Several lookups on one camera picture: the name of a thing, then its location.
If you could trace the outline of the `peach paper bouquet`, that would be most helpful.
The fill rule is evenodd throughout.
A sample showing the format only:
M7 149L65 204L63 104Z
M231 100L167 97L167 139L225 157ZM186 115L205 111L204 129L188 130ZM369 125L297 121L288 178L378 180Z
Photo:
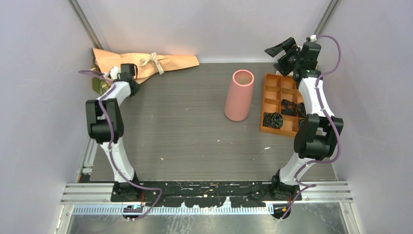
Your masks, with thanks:
M144 83L155 74L182 70L199 65L196 56L189 55L159 55L153 53L125 53L117 54L101 49L92 49L95 64L103 73L109 72L114 66L120 68L121 64L130 63L137 66L137 75L134 80L138 84Z

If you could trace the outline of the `pink cylindrical vase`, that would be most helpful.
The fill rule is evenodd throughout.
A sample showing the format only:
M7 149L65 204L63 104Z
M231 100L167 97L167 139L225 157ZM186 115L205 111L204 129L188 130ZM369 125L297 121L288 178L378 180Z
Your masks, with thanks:
M232 121L247 118L254 89L254 75L248 70L233 73L225 101L225 115Z

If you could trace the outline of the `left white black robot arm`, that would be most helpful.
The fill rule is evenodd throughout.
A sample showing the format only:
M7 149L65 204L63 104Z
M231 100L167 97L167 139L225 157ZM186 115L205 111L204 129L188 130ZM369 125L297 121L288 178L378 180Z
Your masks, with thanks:
M104 150L113 170L111 200L137 201L142 195L142 188L137 185L139 179L128 160L123 144L125 128L120 111L122 102L139 91L140 86L134 80L138 74L137 65L122 63L107 73L94 70L83 70L82 73L106 81L110 85L100 97L86 101L85 107L89 137Z

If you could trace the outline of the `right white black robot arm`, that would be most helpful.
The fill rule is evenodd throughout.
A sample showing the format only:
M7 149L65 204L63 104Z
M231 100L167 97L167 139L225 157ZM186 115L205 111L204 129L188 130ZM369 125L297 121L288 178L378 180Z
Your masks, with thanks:
M308 37L303 46L298 46L293 37L265 49L271 57L281 51L274 64L283 76L292 73L298 91L303 98L305 115L294 138L294 154L287 164L271 179L270 194L276 200L292 198L300 192L300 179L316 163L324 163L332 156L344 122L331 111L323 90L323 74L317 69L321 45L317 36Z

